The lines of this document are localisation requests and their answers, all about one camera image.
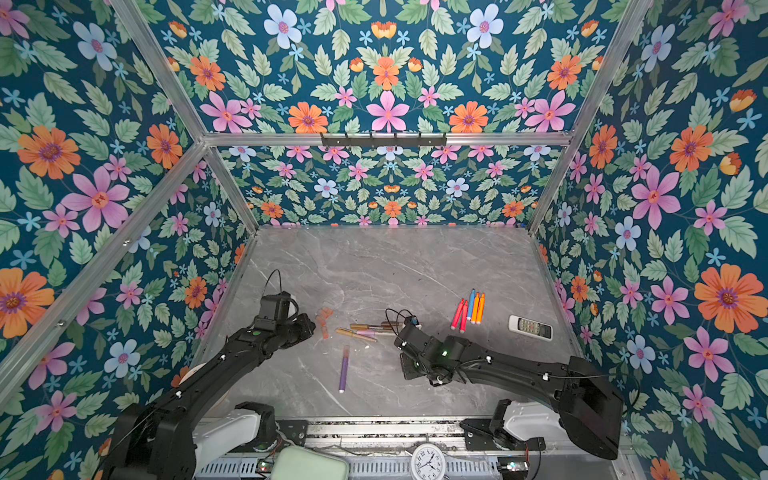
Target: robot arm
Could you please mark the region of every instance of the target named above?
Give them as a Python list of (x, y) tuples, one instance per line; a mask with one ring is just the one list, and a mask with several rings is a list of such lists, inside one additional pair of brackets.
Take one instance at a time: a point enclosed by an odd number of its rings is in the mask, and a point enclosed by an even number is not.
[[(192, 479), (195, 471), (204, 466), (197, 465), (198, 459), (207, 463), (204, 458), (217, 458), (215, 453), (197, 451), (203, 449), (196, 449), (195, 426), (240, 378), (278, 349), (290, 348), (312, 336), (315, 324), (305, 313), (291, 315), (292, 306), (297, 313), (296, 302), (287, 292), (262, 297), (261, 310), (253, 323), (229, 337), (202, 369), (150, 405), (126, 409), (115, 423), (115, 443), (104, 461), (104, 480)], [(206, 425), (195, 436), (210, 438), (225, 428), (232, 432), (237, 424), (236, 430), (242, 435), (237, 440), (239, 445), (251, 440), (256, 432), (274, 430), (273, 411), (271, 415), (269, 422), (260, 422), (266, 419), (258, 413), (235, 410), (227, 425)]]
[(407, 322), (395, 346), (402, 350), (406, 379), (426, 376), (440, 386), (463, 375), (471, 383), (525, 395), (558, 413), (576, 446), (601, 458), (618, 457), (624, 397), (585, 359), (572, 356), (567, 365), (533, 362), (457, 336), (441, 342)]

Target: pink flower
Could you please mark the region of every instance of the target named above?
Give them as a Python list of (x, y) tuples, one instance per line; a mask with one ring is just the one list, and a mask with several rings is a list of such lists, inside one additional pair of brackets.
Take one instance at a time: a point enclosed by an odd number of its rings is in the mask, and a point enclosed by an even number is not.
[(660, 286), (658, 285), (651, 285), (650, 291), (661, 300), (654, 301), (653, 305), (651, 306), (651, 309), (654, 312), (660, 312), (661, 310), (664, 311), (664, 319), (667, 321), (667, 324), (672, 325), (674, 323), (674, 315), (675, 313), (682, 318), (688, 318), (690, 317), (690, 314), (688, 313), (688, 308), (683, 305), (682, 302), (686, 298), (688, 298), (688, 289), (685, 288), (678, 288), (676, 290), (673, 290), (673, 284), (672, 279), (670, 277), (667, 277), (664, 279), (664, 289), (662, 290)]
[(109, 173), (106, 168), (99, 167), (94, 172), (94, 184), (84, 175), (72, 175), (74, 185), (85, 195), (68, 194), (61, 204), (70, 210), (81, 211), (88, 209), (83, 216), (83, 227), (86, 232), (92, 232), (101, 226), (101, 218), (112, 228), (118, 228), (128, 218), (128, 210), (116, 203), (128, 197), (128, 187), (115, 185), (109, 187)]
[(85, 325), (88, 319), (91, 318), (91, 313), (95, 313), (96, 315), (104, 313), (104, 305), (101, 302), (97, 302), (96, 300), (103, 299), (104, 295), (106, 294), (107, 289), (104, 287), (100, 286), (96, 289), (93, 296), (88, 301), (88, 305), (84, 306), (83, 309), (78, 313), (77, 321), (80, 325)]
[(56, 390), (56, 393), (51, 397), (51, 405), (43, 405), (35, 409), (35, 413), (40, 418), (35, 433), (42, 432), (49, 425), (53, 432), (61, 430), (64, 419), (68, 419), (78, 412), (78, 409), (70, 406), (77, 398), (77, 393), (70, 393), (65, 398), (61, 390)]
[(208, 175), (205, 173), (207, 166), (208, 164), (203, 160), (197, 162), (197, 165), (195, 165), (194, 170), (192, 171), (192, 180), (195, 184), (200, 183), (200, 180), (205, 180), (208, 178)]
[(557, 284), (555, 284), (554, 290), (560, 296), (560, 304), (563, 306), (563, 312), (565, 313), (565, 318), (568, 319), (568, 322), (576, 323), (576, 317), (574, 316), (574, 313), (571, 312), (571, 310), (573, 310), (574, 308), (574, 305), (576, 304), (576, 300), (568, 297), (568, 294), (565, 292), (565, 288), (562, 288), (562, 282), (560, 287), (561, 288), (558, 288)]
[(323, 160), (331, 161), (338, 165), (341, 164), (342, 158), (349, 158), (349, 152), (344, 151), (344, 147), (320, 147), (320, 151), (324, 151)]
[(421, 180), (426, 180), (432, 177), (433, 175), (435, 175), (432, 172), (432, 165), (429, 165), (427, 167), (427, 164), (425, 164), (424, 162), (422, 162), (422, 164), (419, 165), (418, 167), (414, 168), (413, 171), (416, 172), (416, 178), (419, 178)]
[(587, 163), (587, 154), (576, 153), (576, 158), (571, 160), (571, 164), (568, 165), (572, 170), (571, 180), (575, 180), (576, 183), (581, 181), (581, 175), (587, 173), (587, 168), (584, 166), (585, 163)]
[(339, 106), (347, 106), (352, 108), (352, 102), (357, 101), (357, 97), (352, 94), (352, 88), (339, 87), (339, 92), (336, 93), (336, 100), (339, 101)]
[(240, 100), (240, 113), (241, 114), (248, 114), (248, 118), (253, 120), (254, 118), (258, 117), (261, 118), (261, 105), (254, 104), (253, 100), (250, 98), (246, 101)]
[(123, 303), (123, 308), (125, 310), (128, 310), (131, 308), (131, 304), (138, 305), (139, 304), (139, 295), (141, 295), (141, 292), (144, 292), (143, 288), (139, 288), (136, 285), (136, 282), (131, 282), (131, 285), (126, 285), (123, 283), (120, 285), (120, 291), (122, 292), (116, 300), (118, 302)]
[(371, 104), (366, 107), (368, 113), (374, 117), (379, 117), (371, 124), (371, 130), (379, 131), (386, 127), (387, 133), (392, 132), (392, 128), (395, 130), (405, 130), (406, 123), (400, 118), (408, 113), (410, 107), (406, 104), (395, 105), (395, 95), (386, 90), (381, 96), (381, 106)]
[(35, 367), (35, 371), (29, 376), (29, 388), (35, 390), (42, 385), (48, 372), (51, 372), (51, 375), (64, 375), (67, 372), (67, 363), (59, 359), (69, 355), (73, 348), (74, 343), (72, 342), (62, 343), (44, 356), (38, 366)]
[(624, 279), (624, 286), (619, 290), (624, 294), (622, 302), (629, 303), (632, 308), (637, 306), (637, 301), (642, 300), (643, 296), (638, 292), (640, 289), (640, 282), (632, 283), (629, 279)]
[(523, 97), (523, 101), (519, 104), (515, 104), (515, 116), (523, 118), (528, 118), (528, 114), (532, 114), (535, 111), (534, 108), (535, 103), (531, 100), (528, 100), (527, 98)]
[(286, 165), (285, 162), (280, 162), (277, 165), (277, 171), (280, 173), (281, 177), (285, 177), (288, 180), (293, 178), (293, 175), (296, 175), (296, 171), (293, 169), (292, 164)]
[(560, 116), (570, 114), (576, 108), (575, 104), (563, 105), (563, 101), (565, 101), (565, 90), (556, 93), (551, 103), (543, 98), (537, 99), (535, 108), (539, 114), (531, 115), (525, 124), (529, 127), (538, 125), (536, 131), (540, 132), (549, 131), (549, 127), (554, 131), (562, 130), (565, 128), (565, 121)]
[(176, 232), (176, 235), (181, 237), (183, 233), (189, 231), (187, 224), (190, 223), (190, 221), (184, 218), (184, 214), (171, 215), (170, 218), (173, 221), (173, 224), (170, 226), (170, 230)]
[(728, 350), (728, 340), (715, 339), (710, 344), (710, 334), (702, 326), (696, 331), (696, 337), (699, 339), (698, 342), (692, 337), (683, 340), (689, 349), (696, 352), (688, 357), (688, 365), (695, 369), (704, 365), (704, 373), (713, 382), (717, 381), (717, 369), (725, 373), (736, 372), (730, 360), (720, 356)]
[(110, 180), (119, 178), (121, 182), (125, 182), (127, 180), (126, 175), (132, 173), (132, 170), (125, 166), (125, 157), (117, 158), (114, 155), (109, 156), (109, 163), (104, 164), (104, 168), (112, 172), (109, 174)]
[(594, 215), (592, 212), (587, 215), (587, 218), (584, 219), (584, 229), (587, 233), (594, 235), (594, 233), (598, 231), (600, 228), (598, 226), (598, 220), (600, 220), (600, 217)]
[(486, 157), (493, 157), (493, 146), (479, 145), (469, 152), (470, 157), (477, 157), (477, 161), (483, 161)]
[(672, 195), (665, 195), (667, 192), (672, 191), (677, 186), (677, 180), (680, 178), (680, 174), (673, 172), (664, 176), (664, 179), (659, 183), (659, 169), (651, 167), (648, 169), (648, 175), (645, 185), (634, 185), (632, 187), (632, 195), (638, 200), (642, 200), (632, 212), (632, 217), (635, 219), (645, 217), (648, 214), (648, 224), (651, 228), (656, 230), (661, 224), (661, 209), (664, 209), (668, 214), (677, 212), (680, 209), (680, 202)]
[(360, 181), (361, 178), (368, 178), (367, 168), (362, 166), (360, 162), (357, 162), (353, 167), (349, 168), (349, 177)]
[(300, 164), (304, 163), (305, 158), (312, 158), (312, 154), (309, 152), (309, 146), (303, 147), (286, 147), (288, 149), (288, 158), (294, 158), (299, 161)]
[(648, 170), (649, 168), (650, 168), (650, 162), (648, 161), (647, 155), (643, 155), (640, 158), (635, 157), (634, 167), (629, 169), (629, 173), (634, 175), (632, 180), (638, 181), (641, 178), (645, 180), (645, 177), (647, 176), (646, 170)]
[(50, 210), (43, 212), (43, 217), (50, 220), (50, 222), (45, 225), (45, 229), (49, 232), (58, 229), (58, 234), (61, 235), (62, 238), (67, 238), (69, 230), (80, 230), (80, 225), (77, 225), (74, 222), (78, 217), (78, 213), (67, 212), (67, 209), (62, 204), (56, 205), (55, 212)]
[(725, 222), (721, 220), (722, 216), (728, 211), (725, 207), (715, 209), (715, 200), (710, 200), (707, 204), (707, 209), (697, 208), (696, 215), (700, 218), (694, 222), (694, 227), (704, 228), (704, 233), (707, 236), (712, 234), (712, 227), (721, 230), (725, 228)]
[(175, 205), (176, 202), (179, 202), (182, 204), (186, 202), (187, 199), (184, 198), (184, 193), (187, 192), (187, 190), (189, 189), (190, 188), (185, 184), (179, 185), (179, 188), (174, 192), (173, 195), (170, 196), (170, 204)]
[(443, 148), (432, 152), (432, 158), (439, 158), (440, 164), (444, 165), (448, 160), (456, 160), (458, 155), (456, 154), (461, 147), (458, 145), (445, 145)]
[(7, 37), (15, 31), (20, 36), (29, 38), (27, 29), (22, 26), (22, 23), (29, 22), (29, 17), (24, 12), (11, 10), (11, 8), (13, 8), (11, 0), (0, 0), (0, 33)]
[(427, 108), (429, 105), (437, 105), (438, 98), (440, 98), (440, 94), (435, 91), (435, 87), (429, 87), (429, 90), (422, 88), (422, 96), (419, 97), (419, 101), (424, 103), (424, 108)]
[(712, 15), (709, 24), (715, 28), (710, 32), (710, 40), (723, 33), (723, 37), (730, 36), (735, 23), (750, 12), (750, 7), (744, 4), (744, 0), (723, 0), (723, 11)]
[(683, 400), (683, 406), (694, 411), (694, 418), (697, 422), (701, 423), (704, 419), (710, 422), (715, 421), (715, 415), (710, 412), (710, 409), (715, 406), (715, 401), (708, 396), (702, 396), (703, 393), (698, 383), (694, 385), (693, 391), (686, 386), (683, 387), (683, 393), (688, 397)]
[(493, 177), (500, 177), (504, 173), (504, 165), (502, 165), (502, 161), (498, 161), (495, 164), (489, 163), (488, 169), (485, 171), (488, 175)]
[(594, 174), (589, 175), (589, 184), (584, 185), (584, 191), (589, 192), (587, 194), (587, 203), (594, 202), (595, 205), (600, 202), (600, 195), (605, 193), (605, 186), (603, 183), (603, 174), (599, 174), (595, 177)]
[(240, 113), (240, 102), (238, 100), (229, 100), (225, 107), (224, 100), (213, 92), (208, 94), (208, 100), (213, 105), (203, 104), (200, 106), (200, 109), (206, 115), (216, 117), (216, 120), (214, 120), (214, 129), (216, 131), (225, 131), (229, 128), (230, 132), (239, 134), (242, 132), (240, 127), (250, 127), (253, 125), (252, 121), (242, 115), (238, 115)]

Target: aluminum frame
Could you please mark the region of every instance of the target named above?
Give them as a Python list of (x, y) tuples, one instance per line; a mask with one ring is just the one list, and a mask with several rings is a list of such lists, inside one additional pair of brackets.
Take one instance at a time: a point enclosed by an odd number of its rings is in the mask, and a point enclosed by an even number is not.
[(541, 225), (544, 219), (546, 211), (549, 210), (554, 198), (557, 196), (558, 188), (560, 188), (568, 172), (568, 166), (576, 158), (576, 154), (579, 148), (581, 148), (581, 143), (584, 142), (584, 137), (587, 135), (587, 131), (590, 125), (592, 125), (595, 115), (598, 113), (598, 108), (603, 102), (608, 88), (611, 86), (616, 71), (627, 55), (629, 46), (637, 34), (637, 30), (642, 26), (643, 18), (645, 18), (645, 14), (652, 3), (653, 0), (630, 0), (627, 8), (624, 10), (624, 15), (622, 15), (619, 25), (616, 27), (614, 37), (611, 39), (611, 43), (606, 50), (603, 64), (598, 74), (595, 75), (587, 97), (579, 109), (578, 116), (574, 122), (573, 139), (560, 155), (560, 159), (549, 176), (547, 186), (544, 187), (544, 191), (541, 192), (541, 196), (538, 199), (536, 213), (528, 224), (528, 231), (531, 234), (535, 235), (536, 230), (538, 230), (539, 225)]

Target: orange flower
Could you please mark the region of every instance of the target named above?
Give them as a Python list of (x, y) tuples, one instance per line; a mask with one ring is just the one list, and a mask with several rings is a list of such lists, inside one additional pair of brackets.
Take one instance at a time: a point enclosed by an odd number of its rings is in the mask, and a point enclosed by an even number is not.
[(686, 168), (689, 172), (698, 170), (699, 162), (705, 161), (712, 154), (709, 146), (714, 138), (711, 133), (705, 134), (705, 131), (707, 127), (703, 125), (697, 125), (696, 130), (688, 127), (680, 134), (681, 138), (674, 139), (674, 153), (670, 155), (670, 162), (675, 166), (675, 170), (681, 173)]
[(384, 213), (394, 218), (402, 213), (402, 207), (397, 202), (389, 202), (384, 206)]
[(589, 22), (585, 23), (583, 27), (581, 27), (581, 36), (582, 37), (588, 37), (589, 35), (592, 35), (595, 30), (598, 29), (598, 25), (600, 22), (597, 20), (590, 20)]
[(349, 69), (351, 71), (362, 71), (362, 58), (353, 58), (352, 61), (349, 63)]
[(466, 106), (459, 105), (449, 120), (453, 125), (451, 131), (455, 134), (479, 134), (488, 124), (488, 117), (485, 116), (487, 113), (488, 110), (482, 105), (478, 106), (476, 101), (468, 101)]
[(751, 90), (739, 90), (730, 98), (731, 111), (742, 111), (757, 100), (757, 95)]
[(733, 333), (733, 324), (744, 333), (757, 328), (759, 317), (768, 316), (768, 299), (753, 295), (763, 291), (763, 284), (754, 273), (741, 276), (741, 268), (724, 263), (720, 272), (711, 266), (701, 274), (704, 283), (697, 283), (694, 296), (703, 303), (699, 311), (707, 320), (715, 319), (715, 327)]
[(184, 302), (190, 308), (199, 307), (203, 303), (203, 300), (205, 300), (205, 294), (208, 293), (208, 287), (205, 286), (206, 283), (207, 282), (203, 280), (203, 277), (201, 276), (193, 278), (192, 281), (190, 281), (190, 285), (184, 291), (184, 293), (187, 294), (187, 298), (184, 299)]
[(280, 205), (273, 204), (272, 202), (264, 202), (261, 204), (261, 210), (269, 218), (280, 218), (283, 216), (283, 208)]
[(80, 150), (77, 144), (56, 127), (49, 131), (42, 125), (37, 126), (34, 135), (23, 134), (18, 144), (22, 147), (18, 157), (25, 164), (31, 164), (29, 170), (39, 177), (47, 174), (53, 180), (60, 180), (64, 174), (74, 171), (72, 165), (80, 164), (80, 155), (73, 153)]
[(505, 217), (516, 217), (519, 214), (523, 213), (523, 209), (525, 208), (525, 205), (523, 205), (522, 202), (510, 202), (506, 205), (504, 205), (504, 216)]
[(179, 22), (171, 22), (168, 24), (168, 27), (170, 30), (176, 34), (178, 38), (186, 38), (187, 37), (187, 27), (183, 26)]
[(422, 68), (424, 68), (424, 65), (422, 65), (422, 61), (419, 60), (416, 57), (411, 57), (410, 60), (408, 60), (408, 69), (413, 72), (420, 71)]
[(663, 458), (654, 458), (651, 460), (650, 476), (652, 476), (654, 480), (680, 480), (680, 476), (675, 469), (670, 468), (670, 464)]
[(374, 80), (381, 85), (384, 90), (392, 90), (392, 87), (400, 81), (397, 75), (400, 73), (400, 67), (395, 65), (391, 57), (381, 57), (379, 64), (373, 67)]
[(166, 124), (152, 125), (149, 127), (150, 137), (147, 137), (147, 146), (152, 149), (152, 158), (156, 163), (163, 164), (163, 168), (170, 170), (183, 153), (179, 145), (179, 137), (176, 132), (170, 131)]
[(179, 385), (181, 385), (181, 380), (182, 380), (182, 379), (184, 378), (184, 376), (185, 376), (186, 374), (188, 374), (189, 372), (190, 372), (190, 367), (188, 367), (188, 366), (185, 366), (185, 367), (181, 367), (181, 371), (179, 372), (179, 374), (178, 374), (178, 375), (174, 375), (174, 379), (172, 379), (172, 380), (170, 381), (170, 386), (171, 386), (172, 388), (176, 388), (176, 387), (178, 387)]
[(738, 175), (741, 171), (741, 157), (736, 152), (731, 152), (720, 161), (720, 171), (726, 175)]
[(615, 137), (616, 128), (613, 125), (603, 125), (599, 132), (592, 137), (592, 146), (589, 147), (590, 163), (592, 167), (605, 168), (614, 157), (614, 148), (618, 145)]
[(245, 243), (241, 243), (238, 248), (235, 249), (235, 265), (240, 263), (240, 259), (243, 258), (245, 252)]
[(553, 90), (565, 90), (565, 88), (576, 81), (576, 75), (581, 73), (581, 59), (565, 55), (562, 60), (556, 61), (552, 65), (552, 71), (547, 75), (549, 87)]
[(328, 131), (328, 119), (321, 115), (317, 105), (310, 107), (310, 104), (300, 101), (298, 107), (291, 107), (288, 113), (291, 115), (288, 123), (296, 128), (298, 134), (324, 134)]
[(192, 66), (190, 67), (192, 75), (196, 75), (197, 83), (203, 85), (208, 90), (216, 91), (224, 89), (224, 82), (227, 79), (221, 73), (221, 67), (216, 62), (208, 60), (208, 57), (192, 57)]
[(27, 323), (35, 325), (53, 303), (53, 289), (42, 288), (47, 280), (37, 272), (24, 276), (20, 268), (0, 270), (0, 327), (7, 339), (27, 333)]
[(574, 300), (581, 303), (587, 299), (587, 293), (589, 293), (589, 286), (580, 276), (576, 276), (571, 281), (571, 293), (574, 294)]

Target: marble surface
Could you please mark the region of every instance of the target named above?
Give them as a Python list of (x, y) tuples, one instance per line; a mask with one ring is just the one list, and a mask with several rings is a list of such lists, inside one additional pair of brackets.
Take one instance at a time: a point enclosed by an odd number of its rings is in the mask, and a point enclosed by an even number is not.
[[(558, 322), (523, 229), (267, 227), (257, 241), (220, 331), (234, 332), (252, 320), (266, 276), (280, 268), (283, 289), (302, 312), (314, 319), (324, 306), (335, 311), (328, 322), (331, 338), (323, 340), (318, 328), (311, 340), (280, 350), (243, 377), (211, 415), (246, 400), (275, 406), (279, 417), (491, 415), (500, 399), (524, 399), (490, 386), (454, 382), (434, 389), (424, 378), (405, 381), (393, 338), (368, 344), (334, 333), (350, 323), (379, 323), (392, 307), (411, 310), (430, 335), (458, 335), (450, 323), (472, 288), (485, 292), (486, 304), (482, 325), (467, 325), (469, 339), (545, 362), (567, 363), (571, 355), (566, 335), (573, 333)], [(549, 323), (554, 339), (510, 332), (513, 313)], [(347, 389), (339, 393), (345, 345), (352, 354)]]

